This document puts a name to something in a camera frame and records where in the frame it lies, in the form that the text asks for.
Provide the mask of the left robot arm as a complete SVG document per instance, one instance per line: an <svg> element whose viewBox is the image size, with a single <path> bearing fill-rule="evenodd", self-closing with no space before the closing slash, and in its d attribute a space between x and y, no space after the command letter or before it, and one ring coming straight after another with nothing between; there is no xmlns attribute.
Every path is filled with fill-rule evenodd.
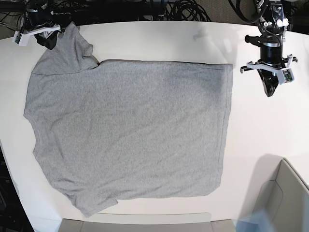
<svg viewBox="0 0 309 232"><path fill-rule="evenodd" d="M240 68L240 72L257 70L263 83L264 92L271 97L278 85L294 81L290 68L291 62L297 62L293 55L283 57L283 42L289 21L284 15L283 4L280 0L260 0L256 24L260 36L246 35L245 42L260 48L260 59L248 62Z"/></svg>

